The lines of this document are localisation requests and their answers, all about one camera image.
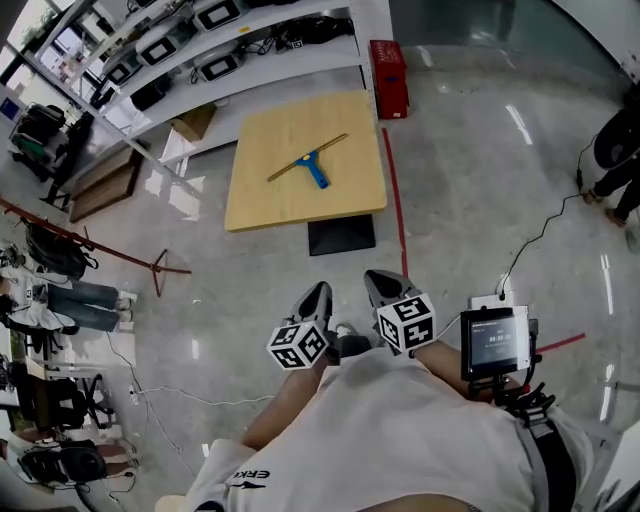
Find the backpack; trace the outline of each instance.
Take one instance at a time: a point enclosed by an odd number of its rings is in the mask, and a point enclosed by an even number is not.
[[[37,224],[26,221],[25,224],[29,255],[49,271],[79,280],[87,267],[98,268],[98,262],[82,251],[93,251],[93,248],[69,240]]]

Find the strap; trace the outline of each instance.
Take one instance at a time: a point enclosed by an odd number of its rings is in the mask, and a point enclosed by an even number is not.
[[[546,417],[533,422],[521,418],[516,428],[533,470],[536,512],[570,512],[577,491],[576,471],[555,423]]]

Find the table top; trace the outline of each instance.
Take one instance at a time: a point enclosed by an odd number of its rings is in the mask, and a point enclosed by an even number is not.
[[[318,154],[329,181],[320,189],[305,167],[267,178],[331,139]],[[387,195],[367,91],[317,96],[248,116],[240,132],[225,229],[246,231],[384,210]]]

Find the shoe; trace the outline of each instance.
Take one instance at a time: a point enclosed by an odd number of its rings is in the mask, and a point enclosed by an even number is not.
[[[131,299],[118,299],[116,301],[116,311],[125,311],[131,309]]]
[[[338,334],[338,338],[358,334],[358,332],[351,326],[351,324],[348,324],[347,322],[340,322],[339,324],[337,324],[336,333]]]
[[[604,198],[597,195],[591,188],[582,194],[582,199],[584,199],[584,202],[587,204],[593,204],[601,203]]]
[[[616,226],[618,226],[619,228],[623,228],[627,225],[627,221],[626,220],[622,220],[621,218],[619,218],[616,215],[616,211],[613,208],[607,208],[606,209],[606,214],[607,214],[607,218],[613,222]]]
[[[131,311],[118,311],[118,316],[121,322],[131,322],[133,320],[133,313]]]

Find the display screen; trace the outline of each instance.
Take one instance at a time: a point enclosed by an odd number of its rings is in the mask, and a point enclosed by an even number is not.
[[[198,14],[198,20],[205,30],[213,30],[240,16],[238,6],[232,0],[225,0]]]
[[[219,7],[213,11],[209,11],[207,13],[207,18],[211,23],[215,23],[217,21],[223,20],[229,16],[229,9],[224,6]]]
[[[219,75],[229,69],[229,64],[226,61],[216,62],[213,66],[209,67],[209,71],[213,76]]]
[[[209,82],[230,73],[238,67],[238,64],[231,55],[227,55],[221,59],[205,64],[202,67],[202,74]]]
[[[151,50],[149,50],[149,55],[151,55],[151,57],[154,60],[160,60],[166,54],[167,54],[167,49],[164,46],[157,46],[157,47],[152,48]]]
[[[121,69],[114,69],[113,72],[111,73],[111,80],[122,80],[124,78],[124,72]]]
[[[471,324],[471,364],[496,363],[518,357],[516,319],[501,318]]]

